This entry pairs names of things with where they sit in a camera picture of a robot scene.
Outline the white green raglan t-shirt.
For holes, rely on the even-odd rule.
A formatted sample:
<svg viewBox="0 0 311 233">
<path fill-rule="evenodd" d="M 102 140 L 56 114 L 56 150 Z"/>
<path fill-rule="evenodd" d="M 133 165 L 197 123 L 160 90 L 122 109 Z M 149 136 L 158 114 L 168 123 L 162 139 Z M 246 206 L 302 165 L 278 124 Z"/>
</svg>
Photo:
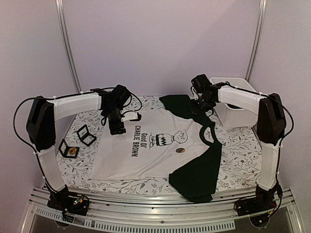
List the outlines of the white green raglan t-shirt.
<svg viewBox="0 0 311 233">
<path fill-rule="evenodd" d="M 160 109 L 143 110 L 140 121 L 127 122 L 126 133 L 108 129 L 98 146 L 90 178 L 146 179 L 168 176 L 169 184 L 194 203 L 212 200 L 221 163 L 222 144 L 215 123 L 193 114 L 187 95 L 167 95 Z M 177 153 L 184 148 L 184 153 Z"/>
</svg>

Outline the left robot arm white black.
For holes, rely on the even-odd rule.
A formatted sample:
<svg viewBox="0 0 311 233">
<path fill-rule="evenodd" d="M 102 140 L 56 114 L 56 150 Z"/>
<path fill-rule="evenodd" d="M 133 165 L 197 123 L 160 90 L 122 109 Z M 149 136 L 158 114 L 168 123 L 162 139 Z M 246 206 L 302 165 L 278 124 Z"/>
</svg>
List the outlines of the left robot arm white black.
<svg viewBox="0 0 311 233">
<path fill-rule="evenodd" d="M 72 200 L 65 195 L 68 188 L 56 160 L 55 123 L 82 112 L 99 110 L 108 121 L 110 133 L 123 134 L 126 132 L 125 121 L 140 118 L 136 110 L 124 110 L 132 95 L 125 86 L 117 85 L 60 97 L 38 96 L 24 100 L 31 100 L 33 103 L 26 121 L 26 132 L 30 140 L 22 139 L 22 142 L 33 149 L 45 183 L 50 193 L 55 194 L 52 200 L 62 211 L 72 207 Z"/>
</svg>

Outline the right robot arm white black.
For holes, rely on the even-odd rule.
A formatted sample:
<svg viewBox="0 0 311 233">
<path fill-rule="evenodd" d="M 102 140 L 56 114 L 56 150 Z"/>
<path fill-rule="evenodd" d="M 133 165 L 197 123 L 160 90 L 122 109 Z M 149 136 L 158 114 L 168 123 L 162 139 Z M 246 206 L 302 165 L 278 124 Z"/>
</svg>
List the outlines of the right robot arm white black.
<svg viewBox="0 0 311 233">
<path fill-rule="evenodd" d="M 202 112 L 212 110 L 217 103 L 233 105 L 257 116 L 247 117 L 249 126 L 256 126 L 262 149 L 261 174 L 256 190 L 271 192 L 278 185 L 278 167 L 282 140 L 287 135 L 288 110 L 282 105 L 280 96 L 270 95 L 233 86 L 229 82 L 211 83 L 206 75 L 191 80 L 195 106 Z"/>
</svg>

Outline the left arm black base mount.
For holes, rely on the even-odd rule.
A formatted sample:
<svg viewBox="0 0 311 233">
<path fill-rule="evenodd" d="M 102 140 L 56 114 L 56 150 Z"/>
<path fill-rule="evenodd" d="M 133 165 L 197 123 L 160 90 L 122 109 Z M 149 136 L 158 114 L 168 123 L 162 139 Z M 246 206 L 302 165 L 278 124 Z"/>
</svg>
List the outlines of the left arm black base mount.
<svg viewBox="0 0 311 233">
<path fill-rule="evenodd" d="M 90 201 L 86 195 L 69 192 L 50 194 L 47 206 L 62 211 L 64 214 L 86 216 L 89 204 Z"/>
</svg>

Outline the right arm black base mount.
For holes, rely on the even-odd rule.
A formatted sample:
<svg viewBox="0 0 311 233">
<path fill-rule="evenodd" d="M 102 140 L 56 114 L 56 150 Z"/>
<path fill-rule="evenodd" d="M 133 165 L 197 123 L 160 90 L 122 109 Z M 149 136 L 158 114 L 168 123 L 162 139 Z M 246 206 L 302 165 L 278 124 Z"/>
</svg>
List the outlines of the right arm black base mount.
<svg viewBox="0 0 311 233">
<path fill-rule="evenodd" d="M 260 187 L 256 187 L 255 197 L 253 198 L 241 198 L 234 203 L 234 210 L 238 216 L 250 215 L 276 207 L 276 201 L 274 200 L 275 190 L 271 189 L 266 191 Z"/>
</svg>

